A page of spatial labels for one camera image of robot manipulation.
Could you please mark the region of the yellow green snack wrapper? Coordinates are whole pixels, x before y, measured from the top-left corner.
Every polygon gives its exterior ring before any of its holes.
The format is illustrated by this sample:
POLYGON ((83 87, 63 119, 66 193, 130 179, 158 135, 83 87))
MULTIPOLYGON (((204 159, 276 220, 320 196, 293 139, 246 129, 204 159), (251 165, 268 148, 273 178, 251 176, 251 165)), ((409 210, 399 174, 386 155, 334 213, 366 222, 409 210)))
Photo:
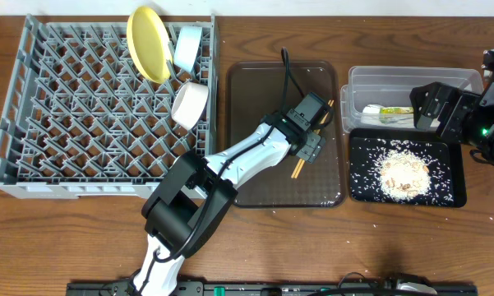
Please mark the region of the yellow green snack wrapper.
POLYGON ((380 114, 412 114, 412 107, 383 107, 380 114))

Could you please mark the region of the pink bowl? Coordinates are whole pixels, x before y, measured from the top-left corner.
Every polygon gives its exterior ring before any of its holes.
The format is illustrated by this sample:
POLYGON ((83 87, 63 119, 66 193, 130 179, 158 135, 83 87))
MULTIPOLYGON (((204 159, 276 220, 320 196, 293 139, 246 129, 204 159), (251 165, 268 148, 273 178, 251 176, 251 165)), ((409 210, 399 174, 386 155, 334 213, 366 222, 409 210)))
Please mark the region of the pink bowl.
POLYGON ((194 128, 206 107, 208 95, 208 86, 194 82, 184 84, 173 102, 173 121, 187 131, 194 128))

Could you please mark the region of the blue bowl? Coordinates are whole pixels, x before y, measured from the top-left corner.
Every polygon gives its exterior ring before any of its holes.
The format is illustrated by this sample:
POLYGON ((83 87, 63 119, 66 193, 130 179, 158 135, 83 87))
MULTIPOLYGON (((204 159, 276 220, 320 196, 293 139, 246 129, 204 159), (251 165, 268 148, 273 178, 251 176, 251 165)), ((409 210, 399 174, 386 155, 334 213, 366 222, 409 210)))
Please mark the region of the blue bowl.
POLYGON ((203 29, 199 26, 184 26, 179 33, 173 61, 185 72, 191 72, 196 62, 203 29))

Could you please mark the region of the yellow plate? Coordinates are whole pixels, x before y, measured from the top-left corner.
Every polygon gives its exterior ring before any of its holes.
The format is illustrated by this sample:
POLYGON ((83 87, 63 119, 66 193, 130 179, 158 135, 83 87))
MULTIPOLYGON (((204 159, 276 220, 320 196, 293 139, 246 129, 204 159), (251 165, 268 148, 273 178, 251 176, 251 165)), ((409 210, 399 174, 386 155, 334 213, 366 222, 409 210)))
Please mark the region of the yellow plate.
POLYGON ((162 84, 171 76, 167 61, 169 35, 159 15, 147 6, 138 7, 127 21, 127 46, 132 61, 146 79, 162 84))

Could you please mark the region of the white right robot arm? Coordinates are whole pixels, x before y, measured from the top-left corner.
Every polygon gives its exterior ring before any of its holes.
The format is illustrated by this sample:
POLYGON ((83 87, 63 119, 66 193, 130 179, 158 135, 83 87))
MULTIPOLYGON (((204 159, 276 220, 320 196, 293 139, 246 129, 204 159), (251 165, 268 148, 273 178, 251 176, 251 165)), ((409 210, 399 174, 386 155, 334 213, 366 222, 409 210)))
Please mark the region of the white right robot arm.
POLYGON ((440 139, 472 146, 473 160, 494 167, 494 49, 483 53, 482 69, 487 87, 481 94, 432 82, 413 88, 409 98, 418 130, 437 120, 440 139))

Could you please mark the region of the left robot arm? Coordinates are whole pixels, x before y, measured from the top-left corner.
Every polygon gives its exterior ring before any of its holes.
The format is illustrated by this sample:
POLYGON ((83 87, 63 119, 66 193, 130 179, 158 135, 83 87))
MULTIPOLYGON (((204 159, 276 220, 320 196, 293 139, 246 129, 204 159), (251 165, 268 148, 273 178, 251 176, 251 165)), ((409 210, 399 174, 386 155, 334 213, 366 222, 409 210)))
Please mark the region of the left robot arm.
POLYGON ((319 131, 332 117, 332 107, 309 93, 297 107, 267 114, 250 136, 227 150, 180 156, 141 209, 148 248, 128 294, 171 294, 184 260, 210 239, 238 189, 289 156, 314 162, 325 144, 319 131))

